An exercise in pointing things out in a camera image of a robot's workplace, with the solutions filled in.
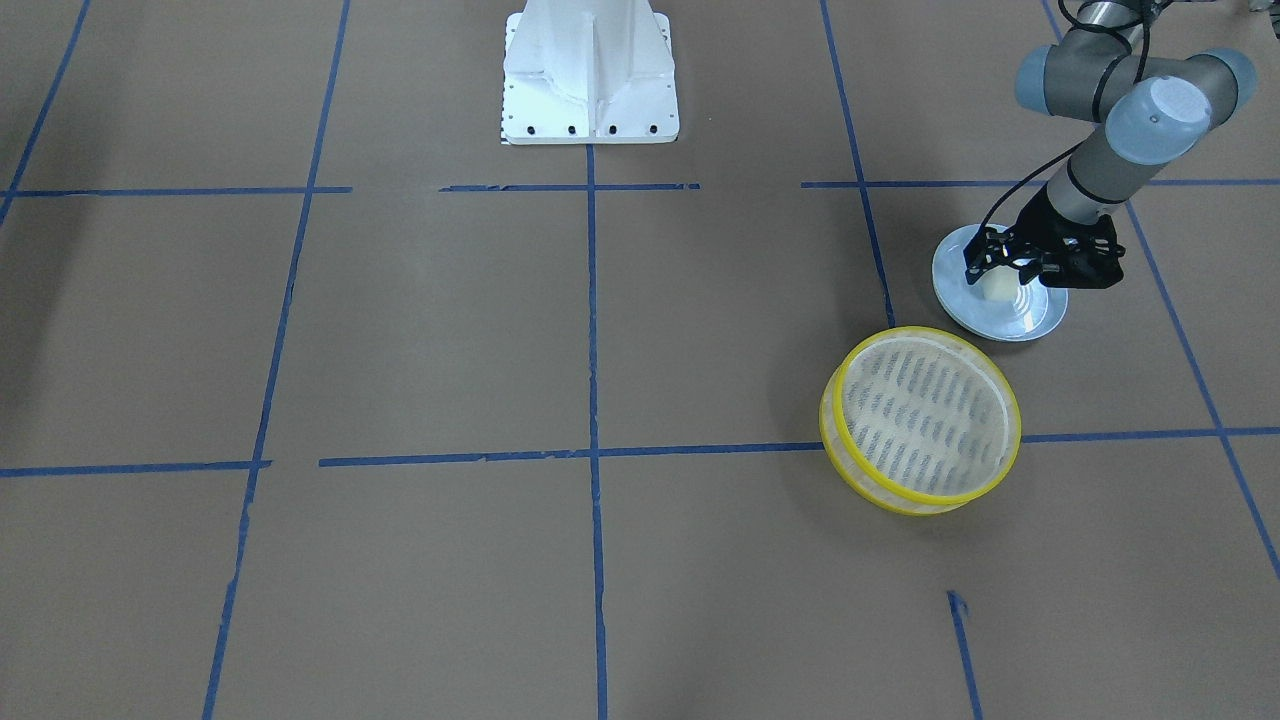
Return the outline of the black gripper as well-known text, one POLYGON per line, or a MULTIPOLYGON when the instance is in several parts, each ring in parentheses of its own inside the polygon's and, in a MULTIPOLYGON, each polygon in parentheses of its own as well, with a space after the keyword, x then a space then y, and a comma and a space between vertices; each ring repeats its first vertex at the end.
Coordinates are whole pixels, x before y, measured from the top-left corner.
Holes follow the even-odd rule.
POLYGON ((1050 259, 1064 259, 1083 250, 1075 225, 1064 218, 1050 200, 1048 186, 1039 188, 1007 229, 979 225, 964 247, 965 282, 977 284, 1012 259, 1021 287, 1037 282, 1050 259))

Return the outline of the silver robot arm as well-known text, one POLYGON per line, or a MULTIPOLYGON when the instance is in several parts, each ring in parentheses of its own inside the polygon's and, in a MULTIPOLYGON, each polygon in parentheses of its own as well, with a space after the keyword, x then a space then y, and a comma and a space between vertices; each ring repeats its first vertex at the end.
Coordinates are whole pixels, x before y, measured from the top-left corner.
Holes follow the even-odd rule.
POLYGON ((1161 170, 1236 115, 1258 88, 1252 60, 1229 47, 1153 58, 1164 1, 1084 1, 1061 40, 1018 68, 1018 102, 1092 132, 1048 168, 1051 179, 1000 231, 983 222, 963 250, 975 284, 1009 266, 1020 284, 1106 290, 1123 279, 1114 213, 1161 170))

